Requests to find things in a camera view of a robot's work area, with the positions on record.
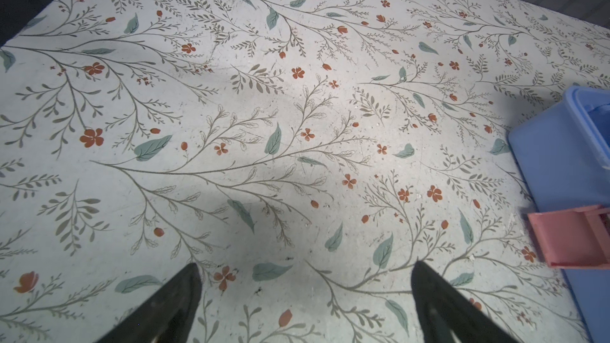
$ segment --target outlined leaf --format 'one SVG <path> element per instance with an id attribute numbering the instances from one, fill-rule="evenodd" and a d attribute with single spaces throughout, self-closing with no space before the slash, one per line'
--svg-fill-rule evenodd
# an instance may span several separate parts
<path id="1" fill-rule="evenodd" d="M 36 24 L 40 23 L 45 18 L 46 18 L 46 15 L 41 16 L 41 17 L 35 17 L 34 19 L 27 22 L 26 26 L 23 27 L 22 31 L 25 31 L 27 28 L 31 28 L 31 27 L 35 26 Z"/>
<path id="2" fill-rule="evenodd" d="M 300 6 L 302 6 L 302 5 L 303 5 L 303 3 L 305 3 L 305 1 L 306 1 L 306 0 L 293 0 L 293 1 L 290 3 L 290 6 L 291 6 L 291 7 L 293 7 L 293 8 L 299 8 Z"/>
<path id="3" fill-rule="evenodd" d="M 462 286 L 472 282 L 472 279 L 475 278 L 474 273 L 462 273 L 457 278 L 449 281 L 449 285 L 451 286 Z"/>
<path id="4" fill-rule="evenodd" d="M 495 17 L 495 16 L 494 16 L 493 18 L 494 18 L 494 19 L 495 19 L 495 20 L 496 20 L 498 23 L 500 23 L 501 25 L 506 25 L 506 24 L 504 24 L 503 22 L 499 21 L 499 19 L 498 19 L 497 17 Z"/>
<path id="5" fill-rule="evenodd" d="M 511 147 L 502 139 L 496 139 L 493 143 L 492 155 L 500 155 L 511 152 Z"/>
<path id="6" fill-rule="evenodd" d="M 468 220 L 466 220 L 462 211 L 459 212 L 459 215 L 459 225 L 462 227 L 462 232 L 464 233 L 464 241 L 466 241 L 466 244 L 471 244 L 474 238 L 472 228 L 470 228 L 470 224 L 468 224 Z"/>
<path id="7" fill-rule="evenodd" d="M 269 137 L 267 145 L 265 146 L 265 154 L 277 154 L 279 151 L 280 143 L 282 142 L 282 130 L 279 128 L 279 124 L 275 131 Z"/>
<path id="8" fill-rule="evenodd" d="M 419 95 L 417 93 L 413 93 L 413 98 L 416 99 L 417 103 L 419 103 L 422 108 L 424 108 L 424 109 L 426 108 L 426 105 L 423 103 L 423 99 L 422 99 L 421 95 Z"/>
<path id="9" fill-rule="evenodd" d="M 394 241 L 394 234 L 390 235 L 390 238 L 379 244 L 375 253 L 373 253 L 373 263 L 379 266 L 380 269 L 385 269 L 387 262 L 390 261 L 390 255 L 392 255 L 392 243 Z"/>
<path id="10" fill-rule="evenodd" d="M 256 264 L 252 269 L 252 279 L 256 282 L 269 281 L 286 273 L 291 267 L 292 265 L 280 266 L 274 263 Z"/>
<path id="11" fill-rule="evenodd" d="M 135 14 L 131 18 L 131 20 L 127 22 L 127 27 L 125 28 L 125 31 L 123 31 L 123 33 L 130 34 L 136 32 L 138 30 L 138 27 L 140 27 L 140 22 L 138 22 L 138 14 Z"/>
<path id="12" fill-rule="evenodd" d="M 275 25 L 278 23 L 278 18 L 278 13 L 269 7 L 269 15 L 267 15 L 267 27 L 269 27 L 270 30 L 272 30 L 273 27 L 275 27 Z"/>
<path id="13" fill-rule="evenodd" d="M 387 307 L 388 309 L 390 309 L 390 311 L 393 312 L 396 318 L 398 318 L 398 323 L 400 323 L 404 331 L 406 331 L 407 335 L 409 335 L 409 323 L 407 319 L 407 313 L 404 311 L 404 309 L 398 303 L 392 300 L 386 300 L 385 307 Z"/>
<path id="14" fill-rule="evenodd" d="M 237 200 L 231 199 L 227 200 L 227 203 L 237 212 L 243 222 L 246 223 L 250 229 L 252 229 L 252 233 L 254 233 L 254 222 L 252 221 L 252 216 L 250 216 L 250 212 L 246 210 L 243 204 Z"/>
<path id="15" fill-rule="evenodd" d="M 299 161 L 301 163 L 307 163 L 307 164 L 323 165 L 324 167 L 326 167 L 326 164 L 324 164 L 322 162 L 318 162 L 317 160 L 308 158 L 306 156 L 301 156 L 300 158 L 297 159 L 297 161 Z"/>
<path id="16" fill-rule="evenodd" d="M 446 103 L 446 102 L 443 102 L 443 107 L 445 107 L 446 109 L 449 109 L 449 110 L 457 111 L 457 110 L 455 110 L 455 109 L 453 108 L 453 106 L 452 106 L 452 105 L 450 105 L 450 104 L 448 104 L 448 103 Z"/>
<path id="17" fill-rule="evenodd" d="M 324 248 L 328 249 L 329 252 L 334 252 L 341 245 L 341 240 L 343 239 L 343 223 L 339 226 L 335 234 L 333 234 L 326 243 L 324 243 Z"/>
<path id="18" fill-rule="evenodd" d="M 80 51 L 81 53 L 86 53 L 88 55 L 107 55 L 108 53 L 114 52 L 114 49 L 108 48 L 97 48 L 97 49 L 87 49 Z"/>
<path id="19" fill-rule="evenodd" d="M 466 45 L 468 45 L 470 47 L 470 49 L 472 49 L 472 43 L 470 42 L 470 37 L 468 37 L 468 35 L 465 34 L 463 39 L 464 39 L 464 42 L 466 43 Z"/>
<path id="20" fill-rule="evenodd" d="M 423 41 L 420 41 L 419 43 L 419 48 L 421 50 L 423 50 L 424 52 L 429 52 L 429 53 L 436 53 L 438 55 L 438 52 L 435 49 L 430 48 L 426 43 L 424 43 Z"/>
<path id="21" fill-rule="evenodd" d="M 416 153 L 416 149 L 414 149 L 410 143 L 407 143 L 406 145 L 404 145 L 404 149 L 401 152 L 399 152 L 398 154 L 394 154 L 394 156 L 404 159 L 404 158 L 408 158 L 409 156 L 413 156 L 415 153 Z"/>
<path id="22" fill-rule="evenodd" d="M 140 289 L 143 286 L 160 286 L 161 281 L 152 275 L 139 275 L 138 277 L 124 279 L 115 287 L 117 293 L 131 293 L 134 290 Z"/>
<path id="23" fill-rule="evenodd" d="M 135 160 L 138 162 L 145 162 L 149 160 L 153 156 L 157 155 L 157 153 L 167 145 L 171 138 L 171 135 L 167 135 L 163 138 L 153 139 L 152 141 L 147 141 L 137 146 L 135 149 L 133 149 L 133 153 L 137 156 Z"/>
<path id="24" fill-rule="evenodd" d="M 8 72 L 9 68 L 15 64 L 15 55 L 9 51 L 0 49 L 0 57 L 4 60 L 4 72 Z"/>

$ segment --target blue container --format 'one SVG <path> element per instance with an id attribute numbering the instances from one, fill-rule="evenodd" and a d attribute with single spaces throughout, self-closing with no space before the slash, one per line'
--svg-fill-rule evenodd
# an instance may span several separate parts
<path id="1" fill-rule="evenodd" d="M 573 86 L 508 140 L 539 212 L 610 206 L 610 91 Z M 610 271 L 565 273 L 591 338 L 610 342 Z"/>

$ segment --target blue bin rim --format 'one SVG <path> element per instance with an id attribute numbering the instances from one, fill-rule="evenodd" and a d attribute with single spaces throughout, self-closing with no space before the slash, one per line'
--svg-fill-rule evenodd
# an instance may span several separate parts
<path id="1" fill-rule="evenodd" d="M 602 168 L 610 170 L 610 146 L 608 146 L 608 143 L 597 129 L 597 126 L 593 123 L 589 113 L 584 109 L 584 106 L 578 99 L 578 93 L 583 91 L 607 95 L 608 103 L 610 103 L 610 91 L 587 88 L 585 86 L 572 86 L 564 93 L 564 100 L 566 101 L 567 108 L 572 115 L 574 122 L 583 133 L 584 139 L 593 150 L 593 154 L 597 158 L 597 161 Z"/>

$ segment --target pink plastic tray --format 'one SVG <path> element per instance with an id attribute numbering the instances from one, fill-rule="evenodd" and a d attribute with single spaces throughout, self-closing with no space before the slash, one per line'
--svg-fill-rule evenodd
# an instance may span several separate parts
<path id="1" fill-rule="evenodd" d="M 549 267 L 610 269 L 609 213 L 593 205 L 528 217 Z"/>

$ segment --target floral pattern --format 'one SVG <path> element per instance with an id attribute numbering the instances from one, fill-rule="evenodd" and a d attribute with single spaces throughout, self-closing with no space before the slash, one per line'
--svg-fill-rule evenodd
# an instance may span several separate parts
<path id="1" fill-rule="evenodd" d="M 603 28 L 517 0 L 55 0 L 0 57 L 0 340 L 93 341 L 192 262 L 189 342 L 407 341 L 421 259 L 519 341 L 587 341 L 497 146 L 610 87 Z"/>

